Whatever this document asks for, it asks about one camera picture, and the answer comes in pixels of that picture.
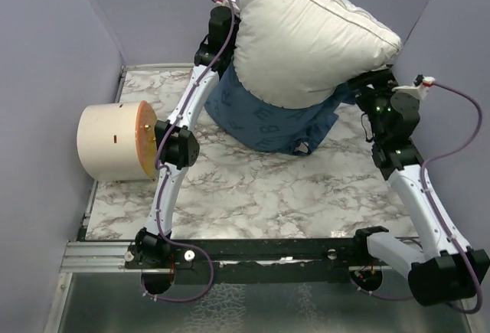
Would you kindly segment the blue lettered pillowcase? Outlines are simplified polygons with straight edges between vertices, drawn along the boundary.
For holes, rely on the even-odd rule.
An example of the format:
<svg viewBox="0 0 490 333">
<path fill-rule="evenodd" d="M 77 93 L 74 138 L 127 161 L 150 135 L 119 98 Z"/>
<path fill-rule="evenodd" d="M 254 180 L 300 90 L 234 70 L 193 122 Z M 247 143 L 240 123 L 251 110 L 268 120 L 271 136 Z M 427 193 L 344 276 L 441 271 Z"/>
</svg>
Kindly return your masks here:
<svg viewBox="0 0 490 333">
<path fill-rule="evenodd" d="M 346 83 L 318 105 L 302 109 L 274 106 L 247 91 L 229 66 L 204 108 L 220 128 L 254 151 L 306 156 L 328 135 L 338 119 L 335 110 L 342 103 L 354 104 Z"/>
</svg>

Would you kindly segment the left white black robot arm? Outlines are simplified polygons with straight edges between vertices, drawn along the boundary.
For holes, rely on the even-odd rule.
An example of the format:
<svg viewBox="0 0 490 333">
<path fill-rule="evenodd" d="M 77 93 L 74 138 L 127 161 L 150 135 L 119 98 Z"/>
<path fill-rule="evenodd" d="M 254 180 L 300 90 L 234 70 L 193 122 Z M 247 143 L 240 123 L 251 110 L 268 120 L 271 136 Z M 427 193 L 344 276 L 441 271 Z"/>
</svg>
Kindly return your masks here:
<svg viewBox="0 0 490 333">
<path fill-rule="evenodd" d="M 133 251 L 152 267 L 164 266 L 168 261 L 175 203 L 187 170 L 200 152 L 194 128 L 207 98 L 230 64 L 239 23 L 240 19 L 227 6 L 211 10 L 208 32 L 194 56 L 188 86 L 168 118 L 154 126 L 158 185 L 150 214 L 136 234 Z"/>
</svg>

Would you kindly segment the white pillow with red logo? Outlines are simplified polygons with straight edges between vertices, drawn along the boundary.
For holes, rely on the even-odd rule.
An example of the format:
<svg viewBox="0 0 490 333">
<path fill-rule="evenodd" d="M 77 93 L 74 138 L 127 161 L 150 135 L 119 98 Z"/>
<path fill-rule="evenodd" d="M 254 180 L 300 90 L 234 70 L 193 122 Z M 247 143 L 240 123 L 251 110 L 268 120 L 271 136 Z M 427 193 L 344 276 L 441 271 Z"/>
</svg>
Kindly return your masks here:
<svg viewBox="0 0 490 333">
<path fill-rule="evenodd" d="M 389 27 L 349 0 L 239 0 L 234 69 L 258 99 L 314 106 L 402 48 Z"/>
</svg>

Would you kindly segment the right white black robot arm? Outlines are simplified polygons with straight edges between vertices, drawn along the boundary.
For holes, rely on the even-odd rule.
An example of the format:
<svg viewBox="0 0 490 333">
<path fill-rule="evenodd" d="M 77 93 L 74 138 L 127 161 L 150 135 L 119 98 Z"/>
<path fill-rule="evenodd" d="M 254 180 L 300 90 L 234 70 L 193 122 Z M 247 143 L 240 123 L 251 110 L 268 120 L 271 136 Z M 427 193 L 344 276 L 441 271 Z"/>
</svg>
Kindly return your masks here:
<svg viewBox="0 0 490 333">
<path fill-rule="evenodd" d="M 384 227 L 359 229 L 351 249 L 360 266 L 381 261 L 408 282 L 411 297 L 422 306 L 475 299 L 472 315 L 483 306 L 482 281 L 489 256 L 474 249 L 447 214 L 428 174 L 435 158 L 423 159 L 411 136 L 420 122 L 420 104 L 435 78 L 418 75 L 401 86 L 389 67 L 363 73 L 348 81 L 355 102 L 371 125 L 372 158 L 384 180 L 396 191 L 419 236 L 414 249 Z"/>
</svg>

